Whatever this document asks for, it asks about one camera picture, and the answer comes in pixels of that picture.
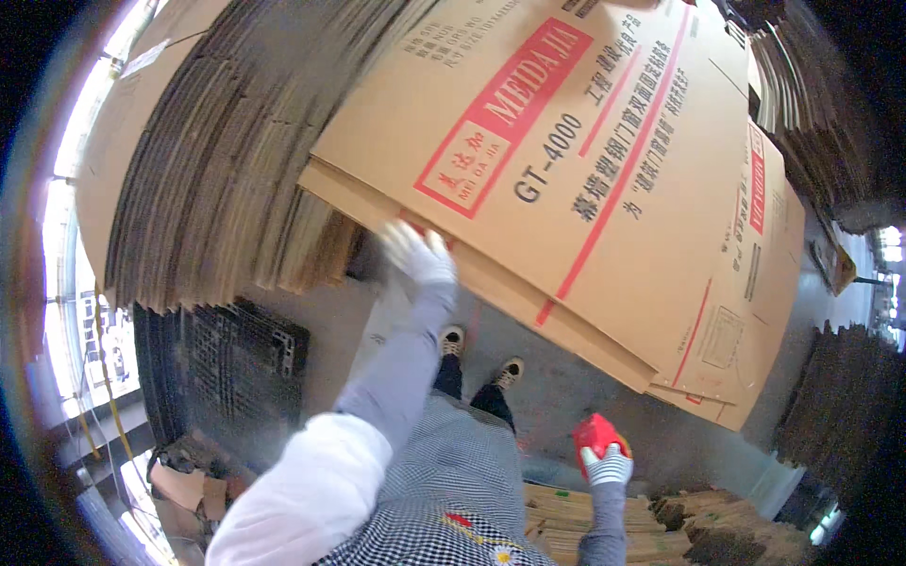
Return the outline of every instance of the white glove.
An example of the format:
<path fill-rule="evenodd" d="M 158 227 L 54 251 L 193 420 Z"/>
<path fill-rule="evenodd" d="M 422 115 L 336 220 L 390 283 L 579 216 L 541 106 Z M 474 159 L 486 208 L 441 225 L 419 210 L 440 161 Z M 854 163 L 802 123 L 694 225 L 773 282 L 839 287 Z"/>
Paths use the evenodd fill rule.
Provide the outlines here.
<path fill-rule="evenodd" d="M 423 240 L 408 223 L 396 220 L 384 227 L 381 241 L 390 262 L 415 283 L 456 282 L 456 264 L 437 232 L 428 230 Z"/>
<path fill-rule="evenodd" d="M 588 474 L 588 484 L 598 485 L 608 482 L 619 482 L 623 485 L 632 477 L 632 459 L 620 452 L 620 445 L 613 442 L 607 445 L 604 458 L 599 458 L 594 451 L 585 446 L 579 451 L 585 472 Z"/>

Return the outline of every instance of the gray floor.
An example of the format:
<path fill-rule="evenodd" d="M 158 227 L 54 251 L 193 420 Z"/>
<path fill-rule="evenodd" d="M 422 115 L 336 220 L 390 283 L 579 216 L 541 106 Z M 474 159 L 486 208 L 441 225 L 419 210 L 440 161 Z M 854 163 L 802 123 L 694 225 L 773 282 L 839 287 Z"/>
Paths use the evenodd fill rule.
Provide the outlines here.
<path fill-rule="evenodd" d="M 820 234 L 810 214 L 806 240 Z M 861 238 L 842 243 L 871 276 L 871 256 Z M 463 293 L 454 322 L 467 328 L 464 397 L 476 391 L 509 356 L 525 359 L 525 376 L 508 393 L 525 469 L 535 479 L 577 484 L 575 425 L 590 413 L 605 415 L 630 440 L 634 477 L 644 490 L 685 489 L 713 484 L 756 501 L 773 515 L 801 476 L 769 455 L 771 439 L 811 347 L 812 328 L 830 318 L 835 326 L 865 323 L 869 285 L 851 285 L 834 298 L 803 251 L 798 296 L 782 349 L 765 388 L 741 433 L 711 424 L 675 407 L 629 390 L 587 362 L 554 346 L 493 307 Z M 377 296 L 375 284 L 352 282 L 318 289 L 304 297 L 249 289 L 249 299 L 307 327 L 313 335 L 306 378 L 306 412 L 327 409 L 352 366 L 365 322 Z"/>

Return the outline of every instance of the sneaker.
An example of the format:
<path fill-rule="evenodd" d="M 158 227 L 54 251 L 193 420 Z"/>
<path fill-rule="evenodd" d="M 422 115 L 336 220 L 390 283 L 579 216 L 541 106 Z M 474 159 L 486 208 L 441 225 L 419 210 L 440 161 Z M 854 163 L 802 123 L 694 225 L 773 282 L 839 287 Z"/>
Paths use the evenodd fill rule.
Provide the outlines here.
<path fill-rule="evenodd" d="M 448 326 L 440 333 L 440 356 L 444 357 L 453 354 L 457 358 L 462 357 L 462 352 L 466 348 L 466 331 L 461 326 Z"/>
<path fill-rule="evenodd" d="M 523 371 L 525 371 L 525 362 L 522 361 L 522 358 L 510 358 L 504 362 L 504 365 L 500 366 L 497 376 L 491 383 L 498 386 L 502 391 L 506 391 L 511 385 L 519 381 Z"/>

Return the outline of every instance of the gray sleeve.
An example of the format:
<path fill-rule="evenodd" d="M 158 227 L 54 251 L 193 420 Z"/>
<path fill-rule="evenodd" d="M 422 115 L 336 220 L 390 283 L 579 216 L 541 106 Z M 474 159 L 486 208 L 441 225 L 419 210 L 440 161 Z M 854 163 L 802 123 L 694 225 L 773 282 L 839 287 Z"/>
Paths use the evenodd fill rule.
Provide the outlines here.
<path fill-rule="evenodd" d="M 438 333 L 456 305 L 455 283 L 419 290 L 408 319 L 337 398 L 333 410 L 377 428 L 396 453 L 421 418 L 440 363 Z"/>
<path fill-rule="evenodd" d="M 594 527 L 579 542 L 580 566 L 623 566 L 626 563 L 625 506 L 624 484 L 607 482 L 592 485 Z"/>

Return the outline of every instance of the cardboard box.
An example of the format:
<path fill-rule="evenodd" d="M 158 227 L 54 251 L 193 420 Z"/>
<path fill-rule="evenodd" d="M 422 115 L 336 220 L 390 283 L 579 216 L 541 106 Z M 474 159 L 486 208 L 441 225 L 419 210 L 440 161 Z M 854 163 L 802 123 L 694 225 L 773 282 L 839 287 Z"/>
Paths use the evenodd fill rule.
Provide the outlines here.
<path fill-rule="evenodd" d="M 447 3 L 378 62 L 313 153 L 521 280 L 534 313 L 495 302 L 518 320 L 546 336 L 552 313 L 570 312 L 582 324 L 567 326 L 619 346 L 605 350 L 672 376 L 714 271 L 716 211 L 735 199 L 746 63 L 682 2 Z M 634 389 L 646 379 L 580 355 Z"/>
<path fill-rule="evenodd" d="M 132 155 L 173 75 L 203 37 L 201 32 L 228 4 L 228 0 L 167 2 L 136 42 L 92 128 L 75 205 L 88 262 L 105 291 L 107 246 Z"/>
<path fill-rule="evenodd" d="M 443 229 L 401 208 L 381 192 L 346 177 L 316 158 L 299 178 L 299 184 L 372 231 L 377 232 L 388 221 L 402 217 L 413 225 L 447 235 Z M 561 305 L 555 305 L 550 311 L 547 324 L 536 327 L 535 317 L 548 303 L 544 293 L 475 248 L 449 237 L 448 241 L 460 282 L 483 300 L 635 391 L 642 393 L 654 379 L 656 371 L 649 364 Z"/>
<path fill-rule="evenodd" d="M 801 269 L 805 209 L 784 174 L 783 157 L 749 122 L 747 163 L 720 260 L 702 301 L 685 364 L 653 396 L 739 430 L 780 349 Z M 706 398 L 689 391 L 707 389 Z M 735 392 L 734 404 L 720 402 Z"/>

